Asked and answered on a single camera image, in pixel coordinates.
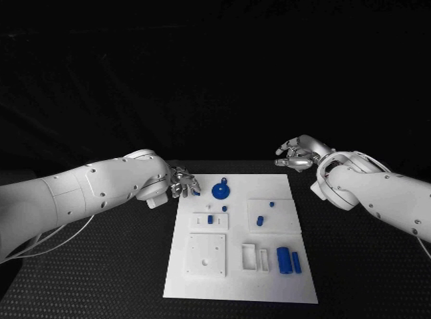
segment textured table surface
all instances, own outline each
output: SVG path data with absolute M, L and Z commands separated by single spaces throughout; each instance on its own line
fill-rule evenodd
M 431 318 L 431 261 L 415 238 L 360 206 L 343 211 L 316 197 L 316 167 L 297 173 L 272 161 L 181 164 L 192 173 L 288 175 L 319 304 L 163 298 L 177 200 L 155 209 L 132 200 L 96 215 L 65 246 L 26 260 L 0 318 Z

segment blue object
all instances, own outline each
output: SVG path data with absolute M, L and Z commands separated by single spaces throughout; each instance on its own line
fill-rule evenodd
M 264 224 L 264 216 L 258 216 L 256 217 L 256 225 L 262 226 L 262 224 Z
M 226 185 L 226 178 L 222 178 L 219 184 L 213 185 L 213 197 L 216 199 L 226 199 L 229 195 L 229 187 Z
M 301 268 L 300 268 L 300 262 L 298 262 L 298 255 L 297 252 L 293 252 L 293 262 L 294 262 L 294 268 L 295 268 L 295 273 L 301 273 Z
M 291 274 L 293 263 L 290 262 L 290 249 L 287 247 L 278 247 L 275 249 L 275 254 L 278 255 L 280 273 Z

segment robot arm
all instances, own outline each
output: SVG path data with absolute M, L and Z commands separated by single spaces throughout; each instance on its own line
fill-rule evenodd
M 13 250 L 50 229 L 106 211 L 132 197 L 154 208 L 199 183 L 151 150 L 80 166 L 63 173 L 0 186 L 0 263 Z
M 275 165 L 298 171 L 319 165 L 311 190 L 344 210 L 359 203 L 375 218 L 431 243 L 431 184 L 392 173 L 359 152 L 336 152 L 310 136 L 278 148 Z

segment black background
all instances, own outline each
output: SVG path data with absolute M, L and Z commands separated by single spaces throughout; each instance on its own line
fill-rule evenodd
M 301 134 L 431 181 L 431 1 L 0 1 L 0 169 Z

